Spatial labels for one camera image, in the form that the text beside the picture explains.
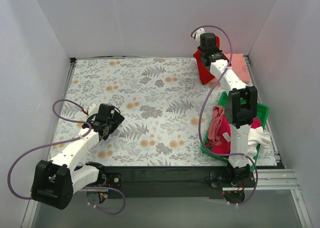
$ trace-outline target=gray floor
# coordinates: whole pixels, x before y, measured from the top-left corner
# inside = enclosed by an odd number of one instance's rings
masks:
[[[32,227],[301,227],[290,190],[258,190],[239,209],[205,199],[131,198],[122,213],[111,216],[88,206],[80,191],[64,210],[39,204]],[[103,203],[112,211],[121,205],[122,200]]]

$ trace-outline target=white wall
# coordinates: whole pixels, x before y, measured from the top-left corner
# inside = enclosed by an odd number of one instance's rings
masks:
[[[248,54],[276,0],[38,0],[69,57],[191,57],[190,32],[216,24]],[[225,38],[222,49],[228,51]]]
[[[277,0],[249,59],[281,158],[320,227],[320,0]]]
[[[27,201],[14,197],[7,173],[23,152],[51,141],[51,105],[62,97],[68,57],[37,0],[0,0],[0,226],[20,227]],[[21,160],[13,186],[28,196],[36,164],[48,150]]]

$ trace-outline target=green basket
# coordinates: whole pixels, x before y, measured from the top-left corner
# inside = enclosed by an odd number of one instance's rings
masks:
[[[221,106],[223,106],[223,107],[226,107],[227,99],[228,99],[227,93],[226,93],[226,92],[223,92],[222,95],[221,95],[221,97],[220,97],[220,100],[219,100],[218,105],[221,105]],[[257,118],[260,120],[263,129],[265,129],[265,125],[266,125],[266,122],[267,122],[268,113],[269,113],[269,107],[268,107],[267,105],[258,103],[256,116],[257,116]],[[208,138],[208,131],[207,131],[206,134],[205,134],[205,137],[204,137],[204,140],[203,140],[204,143],[206,143],[207,138]],[[211,153],[209,153],[208,151],[206,151],[206,149],[205,149],[203,146],[201,146],[201,150],[202,150],[203,153],[205,153],[205,154],[207,154],[207,155],[213,156],[214,158],[219,159],[219,160],[222,160],[222,161],[224,161],[225,163],[228,162],[228,159],[227,159],[227,158],[224,158],[224,157],[221,157],[221,156],[218,156],[218,155],[211,154]],[[257,163],[259,150],[260,150],[260,145],[258,144],[258,146],[256,147],[257,154],[256,154],[256,156],[254,157],[255,163]]]

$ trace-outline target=white tag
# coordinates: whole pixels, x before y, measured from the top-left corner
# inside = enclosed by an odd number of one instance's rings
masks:
[[[228,133],[223,133],[222,136],[225,138],[227,142],[230,142],[230,135]]]

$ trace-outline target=floral pattern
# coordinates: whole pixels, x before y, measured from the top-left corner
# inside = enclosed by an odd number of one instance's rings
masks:
[[[78,60],[67,99],[88,107],[109,103],[125,117],[120,127],[93,147],[81,164],[103,165],[225,165],[202,153],[198,123],[200,109],[212,84],[202,85],[195,59],[127,58]],[[212,92],[201,120],[202,138],[212,119],[212,108],[224,90]],[[62,115],[87,117],[64,103]],[[54,142],[77,135],[81,124],[58,122]],[[49,158],[67,144],[53,146]],[[273,149],[260,149],[258,165],[276,165]]]

